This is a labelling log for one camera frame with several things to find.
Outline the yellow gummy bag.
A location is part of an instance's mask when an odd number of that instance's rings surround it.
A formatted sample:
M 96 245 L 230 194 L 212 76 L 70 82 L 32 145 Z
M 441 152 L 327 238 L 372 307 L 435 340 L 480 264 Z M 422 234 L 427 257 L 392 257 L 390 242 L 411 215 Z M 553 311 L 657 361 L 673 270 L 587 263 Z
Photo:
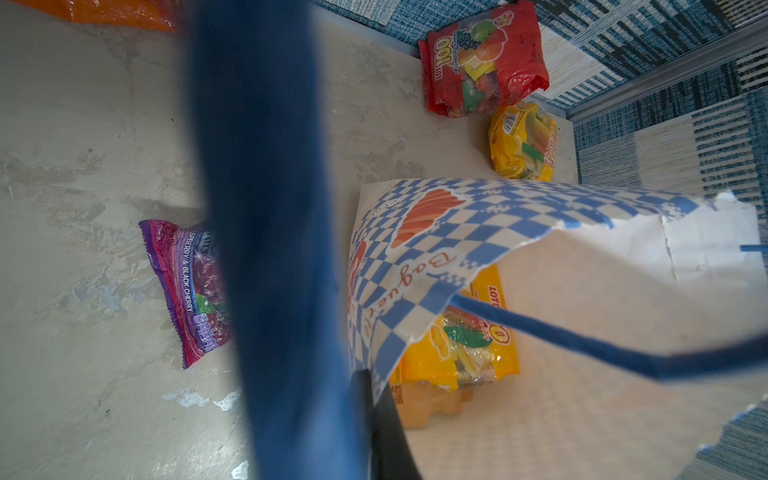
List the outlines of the yellow gummy bag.
M 455 391 L 519 373 L 517 349 L 509 329 L 449 306 L 424 337 L 406 349 L 390 382 Z

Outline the blue checkered paper bag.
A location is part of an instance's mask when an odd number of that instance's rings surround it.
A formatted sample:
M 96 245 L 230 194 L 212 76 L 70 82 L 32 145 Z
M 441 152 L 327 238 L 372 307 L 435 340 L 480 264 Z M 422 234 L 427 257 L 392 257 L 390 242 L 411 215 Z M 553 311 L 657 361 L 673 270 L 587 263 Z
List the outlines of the blue checkered paper bag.
M 190 111 L 256 479 L 363 479 L 374 399 L 449 306 L 517 334 L 524 374 L 406 434 L 424 478 L 666 479 L 767 396 L 749 204 L 480 179 L 395 180 L 336 239 L 306 1 L 195 1 Z

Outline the yellow snack bag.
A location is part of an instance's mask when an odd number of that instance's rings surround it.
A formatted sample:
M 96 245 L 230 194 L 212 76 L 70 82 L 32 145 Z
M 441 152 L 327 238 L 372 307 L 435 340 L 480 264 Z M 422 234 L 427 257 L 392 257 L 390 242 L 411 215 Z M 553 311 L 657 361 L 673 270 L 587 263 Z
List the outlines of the yellow snack bag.
M 551 182 L 557 131 L 555 119 L 536 103 L 499 107 L 488 133 L 494 171 L 510 180 Z

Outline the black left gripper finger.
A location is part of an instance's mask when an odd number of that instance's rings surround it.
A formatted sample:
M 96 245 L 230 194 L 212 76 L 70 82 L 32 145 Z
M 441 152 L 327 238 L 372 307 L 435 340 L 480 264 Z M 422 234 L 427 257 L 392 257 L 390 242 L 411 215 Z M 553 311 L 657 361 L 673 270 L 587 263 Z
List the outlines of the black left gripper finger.
M 387 394 L 374 399 L 369 370 L 358 370 L 352 375 L 351 399 L 360 429 L 362 478 L 422 479 L 394 400 Z

